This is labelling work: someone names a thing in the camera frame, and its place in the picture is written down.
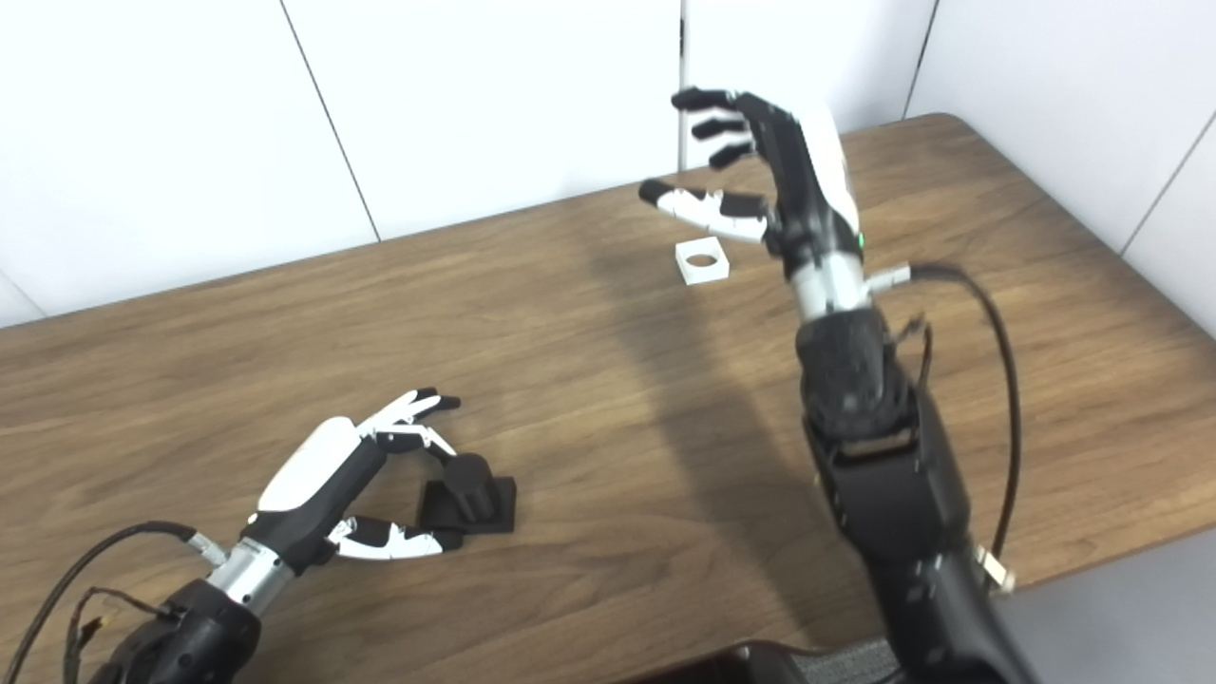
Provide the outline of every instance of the wooden table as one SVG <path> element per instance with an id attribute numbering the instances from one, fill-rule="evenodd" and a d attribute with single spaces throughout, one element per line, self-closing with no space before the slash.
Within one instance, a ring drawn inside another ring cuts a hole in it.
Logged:
<path id="1" fill-rule="evenodd" d="M 868 264 L 948 259 L 993 293 L 1021 372 L 1026 464 L 1008 560 L 1024 581 L 1216 522 L 1216 347 L 955 118 L 846 136 Z M 512 173 L 505 169 L 503 173 Z M 687 184 L 770 189 L 758 164 Z M 102 536 L 179 520 L 231 543 L 321 420 L 435 385 L 430 425 L 519 482 L 518 531 L 392 565 L 334 561 L 266 618 L 244 682 L 601 683 L 730 644 L 831 649 L 879 632 L 814 486 L 792 299 L 761 248 L 682 285 L 696 237 L 620 187 L 0 331 L 0 647 Z M 948 285 L 925 310 L 933 385 L 987 537 L 1006 469 L 1001 368 Z M 358 511 L 410 521 L 423 459 Z M 156 601 L 204 572 L 135 540 L 90 583 Z M 119 613 L 91 663 L 140 619 Z M 66 610 L 27 682 L 56 677 Z"/>

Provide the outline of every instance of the wall seam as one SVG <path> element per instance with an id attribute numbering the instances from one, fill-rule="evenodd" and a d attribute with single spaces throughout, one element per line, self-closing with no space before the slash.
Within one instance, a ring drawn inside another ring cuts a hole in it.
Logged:
<path id="1" fill-rule="evenodd" d="M 325 111 L 325 119 L 330 122 L 330 130 L 333 131 L 333 139 L 338 142 L 338 151 L 342 152 L 342 161 L 347 164 L 347 172 L 350 174 L 350 181 L 355 184 L 355 192 L 359 194 L 359 202 L 364 206 L 364 213 L 367 214 L 367 223 L 372 226 L 372 234 L 376 235 L 377 242 L 383 242 L 384 240 L 379 235 L 379 229 L 376 228 L 376 219 L 372 218 L 372 211 L 367 207 L 367 198 L 364 197 L 364 189 L 359 186 L 359 179 L 355 178 L 355 169 L 350 166 L 350 157 L 347 156 L 347 148 L 342 145 L 342 138 L 338 136 L 338 127 L 333 125 L 333 117 L 330 116 L 330 106 L 325 103 L 325 96 L 321 95 L 321 86 L 316 83 L 316 75 L 313 73 L 313 65 L 308 61 L 308 55 L 304 54 L 304 44 L 300 43 L 300 37 L 295 33 L 295 24 L 292 23 L 292 16 L 287 12 L 287 2 L 285 0 L 278 0 L 278 6 L 283 9 L 283 17 L 287 19 L 287 28 L 292 30 L 292 38 L 295 40 L 295 47 L 300 51 L 300 58 L 304 60 L 304 68 L 308 69 L 308 78 L 313 82 L 313 90 L 316 91 L 316 99 L 321 101 L 321 110 Z"/>
<path id="2" fill-rule="evenodd" d="M 924 27 L 924 40 L 921 43 L 921 54 L 916 58 L 916 71 L 912 72 L 912 83 L 908 85 L 908 96 L 903 100 L 903 114 L 900 120 L 908 118 L 908 107 L 912 106 L 912 94 L 916 92 L 916 82 L 921 78 L 921 65 L 924 62 L 924 52 L 929 47 L 929 35 L 933 33 L 933 22 L 938 19 L 938 5 L 941 0 L 933 0 L 933 10 L 929 12 L 929 26 Z"/>
<path id="3" fill-rule="evenodd" d="M 38 302 L 35 302 L 34 298 L 30 297 L 28 292 L 26 292 L 19 285 L 17 285 L 17 282 L 13 279 L 9 277 L 9 275 L 5 274 L 4 271 L 0 271 L 0 280 L 7 282 L 9 286 L 12 287 L 13 292 L 21 295 L 21 298 L 24 299 L 30 307 L 33 307 L 34 310 L 38 312 L 38 315 L 46 318 L 47 315 L 46 310 L 43 309 L 43 307 L 39 307 Z"/>
<path id="4" fill-rule="evenodd" d="M 1182 167 L 1187 166 L 1187 162 L 1190 159 L 1190 155 L 1195 152 L 1195 147 L 1199 147 L 1199 141 L 1203 140 L 1205 135 L 1207 135 L 1207 129 L 1212 127 L 1212 122 L 1216 122 L 1216 111 L 1212 111 L 1211 116 L 1207 117 L 1207 123 L 1205 123 L 1204 127 L 1199 129 L 1199 135 L 1195 136 L 1195 140 L 1190 144 L 1190 147 L 1187 150 L 1187 153 L 1182 156 L 1182 161 L 1178 162 L 1178 167 L 1173 169 L 1173 173 L 1170 174 L 1170 178 L 1165 181 L 1165 185 L 1161 186 L 1161 191 L 1156 194 L 1156 197 L 1154 197 L 1153 202 L 1148 206 L 1148 211 L 1144 212 L 1144 215 L 1141 217 L 1139 223 L 1137 223 L 1136 228 L 1132 229 L 1132 234 L 1127 237 L 1127 242 L 1124 243 L 1124 248 L 1119 251 L 1120 257 L 1127 254 L 1127 250 L 1130 250 L 1132 242 L 1136 241 L 1136 237 L 1139 235 L 1141 229 L 1144 228 L 1144 224 L 1148 223 L 1148 218 L 1153 215 L 1154 211 L 1156 211 L 1156 206 L 1161 203 L 1161 197 L 1165 197 L 1165 194 L 1170 191 L 1170 186 L 1173 185 L 1175 179 L 1177 179 L 1178 174 L 1182 173 Z"/>

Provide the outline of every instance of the robotic hand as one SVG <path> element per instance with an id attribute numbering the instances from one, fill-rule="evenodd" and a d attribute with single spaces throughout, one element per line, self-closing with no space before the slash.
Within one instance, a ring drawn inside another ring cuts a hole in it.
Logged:
<path id="1" fill-rule="evenodd" d="M 396 560 L 441 554 L 458 549 L 467 533 L 513 529 L 514 481 L 490 477 L 482 456 L 457 454 L 434 430 L 417 422 L 434 411 L 458 405 L 455 397 L 426 388 L 405 393 L 358 426 L 348 417 L 326 420 L 266 486 L 257 512 L 249 516 L 231 553 L 199 534 L 191 536 L 192 528 L 146 523 L 159 526 L 152 529 L 156 532 L 165 532 L 165 527 L 185 529 L 180 533 L 184 540 L 215 568 L 154 609 L 156 617 L 129 634 L 91 682 L 231 682 L 257 649 L 260 616 L 308 568 L 323 565 L 334 555 Z M 427 487 L 420 527 L 347 516 L 347 509 L 379 472 L 388 454 L 420 449 L 444 465 L 444 481 Z M 86 555 L 83 562 L 88 560 L 91 557 Z M 69 571 L 61 585 L 74 577 L 72 572 L 79 572 L 83 562 Z M 44 613 L 49 612 L 50 607 L 44 606 Z M 28 649 L 44 619 L 45 615 L 35 619 L 22 649 Z M 74 634 L 73 624 L 64 658 L 66 682 L 75 682 L 79 667 Z M 11 679 L 16 678 L 23 658 L 22 649 L 10 669 Z"/>
<path id="2" fill-rule="evenodd" d="M 683 190 L 659 180 L 644 181 L 638 195 L 709 232 L 762 242 L 782 259 L 801 319 L 795 352 L 806 437 L 837 523 L 866 564 L 903 675 L 921 683 L 1035 683 L 991 610 L 983 571 L 996 584 L 1008 578 L 972 540 L 970 504 L 938 409 L 925 383 L 905 375 L 896 341 L 872 299 L 918 276 L 962 280 L 973 293 L 983 291 L 941 265 L 901 267 L 866 279 L 857 206 L 826 106 L 800 124 L 750 92 L 693 88 L 671 102 L 685 111 L 722 112 L 692 129 L 698 139 L 750 133 L 749 141 L 714 155 L 714 168 L 758 153 L 772 172 L 775 208 L 761 196 Z M 981 299 L 1000 324 L 995 307 Z M 995 327 L 1006 353 L 1003 325 Z M 1012 352 L 1013 411 L 1009 359 Z"/>

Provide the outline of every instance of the black fingertip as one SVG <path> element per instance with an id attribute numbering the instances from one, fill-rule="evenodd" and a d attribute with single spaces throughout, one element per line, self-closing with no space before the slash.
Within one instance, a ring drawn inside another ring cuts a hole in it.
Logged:
<path id="1" fill-rule="evenodd" d="M 731 96 L 725 90 L 702 90 L 699 88 L 688 88 L 676 92 L 671 96 L 671 105 L 686 112 L 699 112 L 713 107 L 733 108 Z"/>
<path id="2" fill-rule="evenodd" d="M 743 119 L 709 119 L 692 127 L 692 136 L 697 140 L 705 140 L 720 133 L 748 130 L 748 122 Z"/>
<path id="3" fill-rule="evenodd" d="M 458 529 L 435 529 L 430 536 L 445 551 L 455 551 L 465 545 L 465 533 Z"/>
<path id="4" fill-rule="evenodd" d="M 717 152 L 714 152 L 714 156 L 709 158 L 709 166 L 715 169 L 722 169 L 739 161 L 739 157 L 749 155 L 754 151 L 755 147 L 753 147 L 750 142 L 727 145 Z"/>
<path id="5" fill-rule="evenodd" d="M 675 191 L 674 185 L 668 185 L 662 180 L 649 179 L 643 180 L 642 185 L 637 186 L 637 196 L 642 198 L 643 202 L 651 206 L 658 206 L 659 197 L 663 197 L 668 192 Z"/>

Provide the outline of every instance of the robotic finger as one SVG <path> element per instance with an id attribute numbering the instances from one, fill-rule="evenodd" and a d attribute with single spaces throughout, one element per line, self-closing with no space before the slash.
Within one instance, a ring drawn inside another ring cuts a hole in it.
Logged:
<path id="1" fill-rule="evenodd" d="M 456 529 L 421 529 L 353 515 L 333 528 L 330 542 L 347 559 L 390 561 L 417 559 L 460 549 L 465 534 Z"/>

